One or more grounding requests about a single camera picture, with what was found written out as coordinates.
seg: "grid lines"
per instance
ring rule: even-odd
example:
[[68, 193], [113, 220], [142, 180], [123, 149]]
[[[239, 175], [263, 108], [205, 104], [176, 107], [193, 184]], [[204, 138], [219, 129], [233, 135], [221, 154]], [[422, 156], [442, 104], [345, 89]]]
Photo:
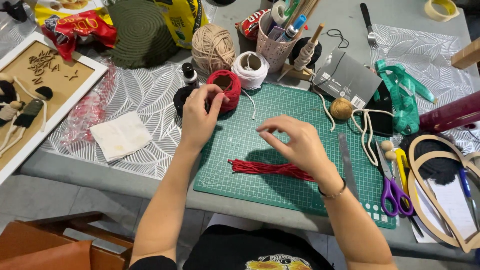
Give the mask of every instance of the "grid lines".
[[[287, 114], [311, 123], [318, 130], [329, 159], [342, 177], [343, 163], [337, 135], [339, 132], [346, 134], [361, 204], [378, 226], [396, 228], [396, 219], [387, 217], [381, 210], [382, 176], [368, 161], [361, 147], [360, 134], [351, 121], [336, 122], [335, 130], [330, 132], [331, 123], [324, 113], [321, 99], [307, 91], [263, 83], [261, 90], [248, 90], [248, 93], [257, 108], [255, 120], [252, 119], [253, 105], [243, 94], [234, 111], [219, 117], [212, 137], [202, 150], [194, 190], [326, 216], [316, 183], [277, 174], [233, 173], [227, 162], [228, 159], [240, 159], [287, 163], [255, 131], [265, 119]], [[283, 142], [288, 141], [286, 134], [275, 132], [275, 136]]]

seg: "wooden ring frame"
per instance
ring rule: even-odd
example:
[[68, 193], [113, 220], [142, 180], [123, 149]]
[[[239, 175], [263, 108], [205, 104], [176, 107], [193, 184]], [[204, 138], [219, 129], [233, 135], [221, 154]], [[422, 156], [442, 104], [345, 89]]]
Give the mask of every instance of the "wooden ring frame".
[[[440, 141], [447, 146], [449, 146], [453, 151], [456, 153], [451, 153], [451, 152], [445, 152], [445, 151], [432, 151], [426, 154], [421, 155], [418, 159], [415, 160], [414, 156], [414, 150], [417, 144], [423, 140], [436, 140]], [[462, 153], [456, 148], [455, 145], [450, 143], [449, 141], [434, 136], [434, 135], [422, 135], [418, 136], [413, 140], [413, 142], [410, 144], [410, 147], [408, 149], [408, 161], [410, 162], [410, 174], [408, 175], [408, 192], [409, 194], [415, 194], [416, 192], [416, 187], [415, 187], [415, 181], [417, 181], [422, 188], [423, 192], [427, 196], [427, 198], [430, 200], [430, 202], [433, 204], [433, 206], [437, 209], [438, 213], [445, 219], [446, 223], [448, 224], [448, 227], [451, 229], [454, 237], [446, 235], [444, 232], [438, 230], [425, 216], [425, 214], [422, 212], [420, 208], [420, 202], [418, 200], [418, 197], [412, 196], [410, 197], [413, 207], [415, 211], [417, 212], [418, 217], [420, 220], [423, 222], [423, 224], [438, 238], [440, 238], [442, 241], [449, 243], [453, 246], [458, 246], [462, 248], [462, 250], [465, 253], [468, 253], [471, 249], [473, 248], [480, 248], [480, 233], [477, 231], [473, 237], [469, 237], [469, 241], [467, 242], [465, 239], [463, 239], [462, 235], [458, 231], [458, 229], [455, 227], [454, 223], [452, 220], [448, 217], [447, 213], [443, 210], [442, 206], [438, 203], [438, 201], [435, 199], [435, 196], [431, 193], [430, 189], [427, 187], [425, 182], [423, 181], [423, 178], [421, 177], [418, 169], [420, 166], [425, 163], [426, 161], [433, 159], [433, 158], [448, 158], [448, 159], [453, 159], [457, 160], [462, 163], [464, 168], [469, 168], [471, 169], [477, 176], [480, 176], [480, 170], [470, 161], [474, 157], [480, 157], [480, 152], [474, 152], [470, 153], [466, 156], [463, 156]]]

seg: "pencil holder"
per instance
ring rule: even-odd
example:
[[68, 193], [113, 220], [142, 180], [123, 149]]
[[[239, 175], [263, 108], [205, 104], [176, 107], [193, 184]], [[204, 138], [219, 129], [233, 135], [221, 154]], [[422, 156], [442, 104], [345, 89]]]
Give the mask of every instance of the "pencil holder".
[[265, 12], [259, 20], [258, 38], [257, 38], [257, 52], [262, 54], [267, 62], [270, 64], [268, 73], [275, 73], [282, 69], [285, 60], [293, 49], [293, 46], [301, 36], [299, 32], [289, 42], [278, 42], [269, 39], [265, 34], [269, 26], [270, 11]]

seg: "t-shirt graphic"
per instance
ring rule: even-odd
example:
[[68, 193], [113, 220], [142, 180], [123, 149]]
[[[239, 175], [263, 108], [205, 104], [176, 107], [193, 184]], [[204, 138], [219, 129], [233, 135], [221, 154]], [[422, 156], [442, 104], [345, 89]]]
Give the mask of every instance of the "t-shirt graphic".
[[248, 261], [245, 270], [312, 270], [312, 268], [310, 263], [302, 258], [277, 254]]

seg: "chair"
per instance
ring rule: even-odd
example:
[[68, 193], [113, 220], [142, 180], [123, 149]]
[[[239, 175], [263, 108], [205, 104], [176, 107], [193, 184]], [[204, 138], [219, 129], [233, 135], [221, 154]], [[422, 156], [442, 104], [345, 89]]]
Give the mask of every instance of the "chair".
[[71, 228], [127, 248], [121, 254], [116, 254], [92, 245], [92, 270], [125, 270], [130, 264], [133, 239], [89, 224], [106, 217], [102, 212], [93, 211], [36, 221], [12, 221], [0, 235], [0, 261], [77, 242], [63, 235], [66, 228]]

